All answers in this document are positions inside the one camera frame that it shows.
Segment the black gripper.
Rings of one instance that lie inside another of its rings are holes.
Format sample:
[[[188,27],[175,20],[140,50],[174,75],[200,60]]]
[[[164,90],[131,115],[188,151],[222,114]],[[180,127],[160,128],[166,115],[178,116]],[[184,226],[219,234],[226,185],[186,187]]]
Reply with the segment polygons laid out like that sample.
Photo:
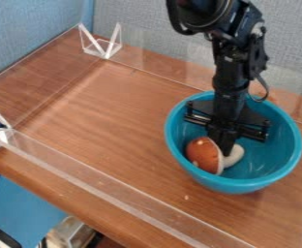
[[[266,140],[271,122],[266,117],[256,113],[248,105],[243,105],[235,121],[222,121],[222,123],[234,128],[226,132],[226,140],[223,130],[218,126],[210,124],[215,119],[212,114],[212,101],[190,100],[186,101],[184,107],[184,120],[207,128],[207,136],[215,142],[218,148],[223,150],[226,147],[224,156],[231,154],[238,136],[260,142]]]

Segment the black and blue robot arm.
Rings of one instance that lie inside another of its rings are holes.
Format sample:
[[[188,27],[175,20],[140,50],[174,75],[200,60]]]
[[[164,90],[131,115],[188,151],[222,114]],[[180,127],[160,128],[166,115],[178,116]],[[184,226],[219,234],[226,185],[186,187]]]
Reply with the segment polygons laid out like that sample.
[[[248,83],[260,80],[268,56],[264,52],[264,20],[250,0],[164,0],[176,33],[200,33],[211,43],[215,74],[214,97],[186,103],[186,120],[203,126],[223,155],[238,138],[262,141],[270,121],[246,104]]]

